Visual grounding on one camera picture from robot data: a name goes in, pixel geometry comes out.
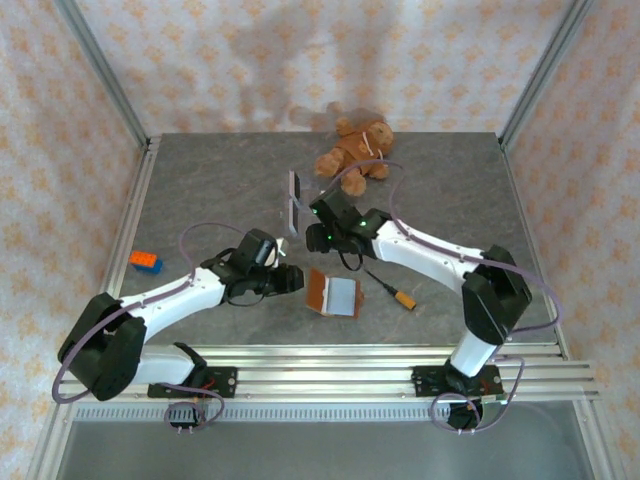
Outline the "brown leather card holder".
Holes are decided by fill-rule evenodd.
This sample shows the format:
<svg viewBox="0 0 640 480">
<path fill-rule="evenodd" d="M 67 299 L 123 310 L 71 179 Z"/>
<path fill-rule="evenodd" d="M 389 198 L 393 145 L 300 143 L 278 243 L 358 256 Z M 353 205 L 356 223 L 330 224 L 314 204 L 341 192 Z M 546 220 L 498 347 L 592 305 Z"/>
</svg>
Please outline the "brown leather card holder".
<svg viewBox="0 0 640 480">
<path fill-rule="evenodd" d="M 311 268 L 307 277 L 306 306 L 324 317 L 356 319 L 364 301 L 358 280 L 332 277 Z"/>
</svg>

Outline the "brown teddy bear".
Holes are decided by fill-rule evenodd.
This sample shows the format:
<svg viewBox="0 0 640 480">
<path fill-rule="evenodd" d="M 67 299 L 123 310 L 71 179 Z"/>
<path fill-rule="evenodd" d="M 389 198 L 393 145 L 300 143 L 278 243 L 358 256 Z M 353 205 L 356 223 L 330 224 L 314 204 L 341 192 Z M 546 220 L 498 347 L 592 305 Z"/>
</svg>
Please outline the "brown teddy bear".
<svg viewBox="0 0 640 480">
<path fill-rule="evenodd" d="M 338 140 L 332 149 L 315 160 L 318 177 L 340 177 L 342 190 L 360 197 L 366 190 L 366 179 L 384 180 L 389 168 L 373 163 L 389 155 L 394 145 L 394 132 L 384 120 L 370 120 L 354 125 L 347 117 L 335 122 Z"/>
</svg>

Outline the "aluminium mounting rail beam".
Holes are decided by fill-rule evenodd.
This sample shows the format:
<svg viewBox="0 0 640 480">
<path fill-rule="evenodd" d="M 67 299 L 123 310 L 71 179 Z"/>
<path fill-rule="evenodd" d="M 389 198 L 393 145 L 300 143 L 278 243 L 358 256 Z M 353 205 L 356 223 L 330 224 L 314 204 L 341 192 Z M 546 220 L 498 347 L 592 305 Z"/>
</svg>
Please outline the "aluminium mounting rail beam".
<svg viewBox="0 0 640 480">
<path fill-rule="evenodd" d="M 200 346 L 213 366 L 238 370 L 236 396 L 250 402 L 391 402 L 414 399 L 415 366 L 436 366 L 449 346 L 320 345 Z M 600 386 L 591 364 L 567 360 L 556 344 L 511 344 L 502 348 L 505 390 L 518 401 L 596 398 Z"/>
</svg>

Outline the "orange handled screwdriver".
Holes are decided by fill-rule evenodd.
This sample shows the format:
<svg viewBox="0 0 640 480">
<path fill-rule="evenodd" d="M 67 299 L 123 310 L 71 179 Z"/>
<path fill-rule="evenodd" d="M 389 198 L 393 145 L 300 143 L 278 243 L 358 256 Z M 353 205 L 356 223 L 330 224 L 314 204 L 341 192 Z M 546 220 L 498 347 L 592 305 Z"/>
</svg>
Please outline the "orange handled screwdriver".
<svg viewBox="0 0 640 480">
<path fill-rule="evenodd" d="M 395 299 L 395 301 L 398 302 L 400 305 L 402 305 L 405 309 L 409 311 L 413 311 L 416 308 L 416 302 L 411 296 L 396 289 L 390 284 L 384 282 L 368 269 L 365 269 L 365 273 L 369 275 L 373 280 L 375 280 L 378 284 L 380 284 L 385 289 L 385 291 L 389 295 L 391 295 Z"/>
</svg>

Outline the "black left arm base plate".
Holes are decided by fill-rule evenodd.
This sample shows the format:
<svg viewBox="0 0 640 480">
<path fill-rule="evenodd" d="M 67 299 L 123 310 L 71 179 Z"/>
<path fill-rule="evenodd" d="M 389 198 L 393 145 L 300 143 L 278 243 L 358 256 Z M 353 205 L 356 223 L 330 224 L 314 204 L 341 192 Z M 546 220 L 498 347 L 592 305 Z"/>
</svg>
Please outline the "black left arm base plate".
<svg viewBox="0 0 640 480">
<path fill-rule="evenodd" d="M 235 367 L 206 366 L 190 374 L 181 387 L 207 390 L 223 398 L 233 398 L 237 386 L 238 369 Z M 161 384 L 152 384 L 147 389 L 149 398 L 205 398 L 206 394 L 169 388 Z"/>
</svg>

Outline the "aluminium side rail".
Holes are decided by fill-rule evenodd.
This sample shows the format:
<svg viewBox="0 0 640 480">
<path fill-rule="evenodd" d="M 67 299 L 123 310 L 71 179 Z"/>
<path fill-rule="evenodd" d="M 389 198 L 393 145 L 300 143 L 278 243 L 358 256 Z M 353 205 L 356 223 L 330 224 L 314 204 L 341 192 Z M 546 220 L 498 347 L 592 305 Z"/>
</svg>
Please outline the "aluminium side rail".
<svg viewBox="0 0 640 480">
<path fill-rule="evenodd" d="M 546 267 L 543 265 L 542 257 L 540 255 L 539 242 L 534 232 L 534 224 L 531 214 L 528 212 L 528 205 L 524 196 L 524 190 L 519 183 L 516 175 L 516 166 L 513 164 L 509 157 L 506 141 L 502 138 L 498 138 L 498 144 L 500 151 L 508 170 L 510 183 L 516 197 L 519 213 L 521 216 L 522 224 L 525 230 L 525 236 L 527 239 L 528 248 L 531 254 L 531 258 L 534 264 L 534 280 L 535 284 L 541 292 L 544 298 L 545 306 L 550 318 L 549 326 L 546 329 L 552 329 L 555 335 L 556 344 L 558 346 L 560 356 L 563 360 L 572 360 L 569 346 L 566 341 L 566 337 L 562 330 L 561 321 L 565 318 L 564 307 L 562 306 L 558 294 L 552 289 L 548 283 L 548 276 Z"/>
<path fill-rule="evenodd" d="M 130 182 L 125 204 L 116 229 L 116 236 L 100 286 L 95 293 L 118 297 L 127 272 L 132 269 L 130 254 L 139 226 L 140 216 L 153 174 L 162 136 L 150 137 L 144 145 Z"/>
</svg>

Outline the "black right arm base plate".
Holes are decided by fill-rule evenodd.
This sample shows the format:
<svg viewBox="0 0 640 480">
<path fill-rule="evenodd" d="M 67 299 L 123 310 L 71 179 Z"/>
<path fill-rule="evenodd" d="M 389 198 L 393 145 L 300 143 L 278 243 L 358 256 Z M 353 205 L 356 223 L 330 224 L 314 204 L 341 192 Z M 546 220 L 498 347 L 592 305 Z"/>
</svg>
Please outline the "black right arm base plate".
<svg viewBox="0 0 640 480">
<path fill-rule="evenodd" d="M 411 381 L 417 397 L 436 397 L 444 393 L 479 397 L 504 393 L 499 369 L 494 365 L 485 365 L 473 377 L 463 375 L 449 364 L 414 366 Z"/>
</svg>

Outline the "aluminium frame post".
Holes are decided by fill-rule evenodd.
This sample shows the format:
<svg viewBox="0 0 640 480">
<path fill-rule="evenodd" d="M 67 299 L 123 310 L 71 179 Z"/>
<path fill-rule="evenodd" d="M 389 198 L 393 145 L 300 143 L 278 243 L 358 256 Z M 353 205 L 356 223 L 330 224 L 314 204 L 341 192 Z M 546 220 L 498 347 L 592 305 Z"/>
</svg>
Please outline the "aluminium frame post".
<svg viewBox="0 0 640 480">
<path fill-rule="evenodd" d="M 105 88 L 112 104 L 124 120 L 129 133 L 140 147 L 146 148 L 149 144 L 149 135 L 142 126 L 77 1 L 53 0 L 53 3 L 79 43 L 85 58 Z"/>
<path fill-rule="evenodd" d="M 503 153 L 515 144 L 547 83 L 569 49 L 595 0 L 570 0 L 510 114 L 498 143 Z"/>
</svg>

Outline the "aluminium frame leg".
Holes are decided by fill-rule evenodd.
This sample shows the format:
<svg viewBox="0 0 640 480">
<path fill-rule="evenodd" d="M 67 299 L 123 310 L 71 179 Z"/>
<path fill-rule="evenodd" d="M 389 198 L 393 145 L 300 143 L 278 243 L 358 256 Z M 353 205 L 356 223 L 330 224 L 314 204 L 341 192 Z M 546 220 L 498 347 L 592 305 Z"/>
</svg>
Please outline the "aluminium frame leg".
<svg viewBox="0 0 640 480">
<path fill-rule="evenodd" d="M 26 480 L 56 480 L 75 411 L 75 406 L 71 404 L 51 404 Z"/>
<path fill-rule="evenodd" d="M 577 400 L 573 406 L 594 479 L 626 480 L 602 402 Z"/>
</svg>

